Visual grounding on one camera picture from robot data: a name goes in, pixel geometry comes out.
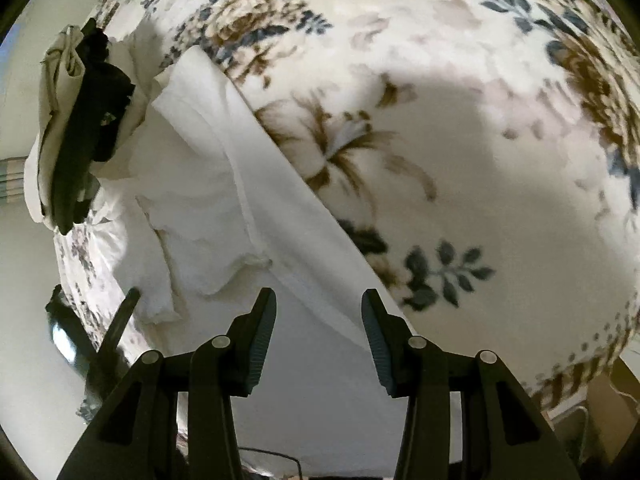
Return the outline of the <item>folded black garment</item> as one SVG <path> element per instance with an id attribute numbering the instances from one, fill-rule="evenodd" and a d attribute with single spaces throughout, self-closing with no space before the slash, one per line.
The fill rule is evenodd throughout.
<path id="1" fill-rule="evenodd" d="M 65 235 L 88 214 L 92 162 L 106 162 L 115 149 L 118 129 L 134 94 L 134 84 L 107 62 L 108 40 L 92 18 L 81 29 L 79 58 L 85 66 L 78 97 L 65 127 L 51 184 L 52 220 Z"/>

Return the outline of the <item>white t-shirt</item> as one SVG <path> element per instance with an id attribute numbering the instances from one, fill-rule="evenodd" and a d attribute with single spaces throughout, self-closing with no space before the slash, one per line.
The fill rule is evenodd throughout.
<path id="1" fill-rule="evenodd" d="M 262 104 L 197 48 L 136 94 L 99 175 L 115 230 L 100 249 L 172 354 L 276 292 L 265 377 L 233 408 L 241 441 L 319 477 L 394 471 L 406 404 L 378 383 L 361 296 L 411 319 L 457 300 L 437 144 L 476 113 L 474 94 L 414 70 Z"/>

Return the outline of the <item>green curtain right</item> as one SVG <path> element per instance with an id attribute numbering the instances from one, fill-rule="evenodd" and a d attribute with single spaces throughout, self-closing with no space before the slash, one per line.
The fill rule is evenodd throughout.
<path id="1" fill-rule="evenodd" d="M 24 200 L 25 157 L 0 160 L 0 204 L 12 204 Z"/>

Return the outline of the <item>floral bed sheet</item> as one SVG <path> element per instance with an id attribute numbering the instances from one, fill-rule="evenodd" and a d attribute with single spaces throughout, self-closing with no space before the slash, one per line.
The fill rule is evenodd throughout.
<path id="1" fill-rule="evenodd" d="M 185 349 L 242 284 L 361 344 L 376 286 L 549 411 L 639 329 L 639 33 L 604 0 L 101 0 L 134 85 L 54 246 L 100 342 Z"/>

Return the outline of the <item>folded beige garment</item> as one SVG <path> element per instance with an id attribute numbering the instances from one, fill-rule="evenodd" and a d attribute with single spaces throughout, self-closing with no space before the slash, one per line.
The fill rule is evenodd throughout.
<path id="1" fill-rule="evenodd" d="M 90 56 L 106 48 L 107 40 L 92 18 L 82 27 L 66 26 L 40 62 L 39 132 L 25 162 L 24 195 L 32 220 L 52 231 L 66 233 L 73 225 L 54 203 L 53 193 L 62 188 L 54 182 L 55 168 Z"/>

